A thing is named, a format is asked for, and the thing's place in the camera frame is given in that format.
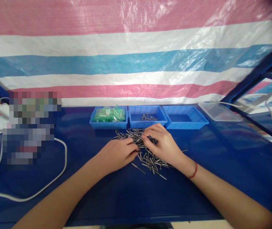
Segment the blue workbench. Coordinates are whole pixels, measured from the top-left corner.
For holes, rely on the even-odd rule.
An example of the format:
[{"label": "blue workbench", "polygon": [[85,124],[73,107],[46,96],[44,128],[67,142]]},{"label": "blue workbench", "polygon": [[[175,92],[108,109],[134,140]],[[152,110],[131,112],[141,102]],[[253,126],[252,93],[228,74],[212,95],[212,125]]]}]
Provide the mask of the blue workbench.
[{"label": "blue workbench", "polygon": [[[94,108],[65,108],[55,137],[68,147],[65,173],[36,198],[17,203],[0,198],[0,228],[9,228],[47,194],[68,179],[116,136],[114,130],[94,131],[89,125]],[[170,130],[189,157],[272,211],[272,143],[243,122],[214,122],[200,130]],[[64,147],[52,142],[50,152],[25,170],[0,166],[0,192],[26,198],[54,179],[64,165]],[[147,171],[138,159],[134,162]],[[174,168],[162,169],[167,180],[143,174],[131,164],[109,174],[79,202],[67,226],[131,224],[222,219],[197,189]]]}]

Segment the clear plastic container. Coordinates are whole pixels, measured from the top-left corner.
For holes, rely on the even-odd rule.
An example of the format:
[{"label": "clear plastic container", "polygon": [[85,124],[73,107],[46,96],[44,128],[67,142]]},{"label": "clear plastic container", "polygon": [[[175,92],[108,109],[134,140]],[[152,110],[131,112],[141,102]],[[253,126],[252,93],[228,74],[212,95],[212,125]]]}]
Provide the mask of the clear plastic container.
[{"label": "clear plastic container", "polygon": [[200,108],[214,121],[234,121],[243,119],[220,103],[204,102],[199,103]]}]

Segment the blue stripe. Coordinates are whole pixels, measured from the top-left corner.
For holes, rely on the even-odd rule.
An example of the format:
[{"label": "blue stripe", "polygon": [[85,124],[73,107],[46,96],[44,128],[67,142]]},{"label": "blue stripe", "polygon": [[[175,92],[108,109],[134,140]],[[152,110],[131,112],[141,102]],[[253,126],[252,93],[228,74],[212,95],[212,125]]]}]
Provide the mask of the blue stripe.
[{"label": "blue stripe", "polygon": [[191,49],[125,55],[9,56],[0,57],[0,77],[158,71],[222,72],[233,67],[253,68],[271,51],[272,45],[253,45],[239,49]]}]

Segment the striped tarp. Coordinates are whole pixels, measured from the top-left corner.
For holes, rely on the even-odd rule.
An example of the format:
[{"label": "striped tarp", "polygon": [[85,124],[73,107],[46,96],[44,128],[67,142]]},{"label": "striped tarp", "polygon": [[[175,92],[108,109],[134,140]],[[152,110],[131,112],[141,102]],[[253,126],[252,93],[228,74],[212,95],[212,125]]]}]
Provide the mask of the striped tarp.
[{"label": "striped tarp", "polygon": [[0,0],[0,85],[64,106],[218,101],[271,51],[269,0]]}]

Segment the blue plastic bin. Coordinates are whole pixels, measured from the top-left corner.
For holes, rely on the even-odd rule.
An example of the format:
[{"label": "blue plastic bin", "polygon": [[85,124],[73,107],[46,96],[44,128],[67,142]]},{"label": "blue plastic bin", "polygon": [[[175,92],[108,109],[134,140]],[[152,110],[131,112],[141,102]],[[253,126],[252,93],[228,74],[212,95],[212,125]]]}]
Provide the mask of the blue plastic bin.
[{"label": "blue plastic bin", "polygon": [[[142,116],[147,113],[154,118],[158,118],[157,121],[142,121]],[[130,128],[147,128],[156,123],[165,125],[167,119],[160,106],[129,106],[129,123]]]},{"label": "blue plastic bin", "polygon": [[89,124],[94,129],[126,129],[127,128],[127,122],[128,122],[128,113],[127,113],[127,107],[120,107],[121,109],[125,110],[125,121],[124,122],[94,122],[92,121],[92,118],[95,116],[96,111],[98,112],[103,107],[95,107],[94,111],[91,114]]},{"label": "blue plastic bin", "polygon": [[167,129],[201,129],[209,121],[195,107],[164,106]]}]

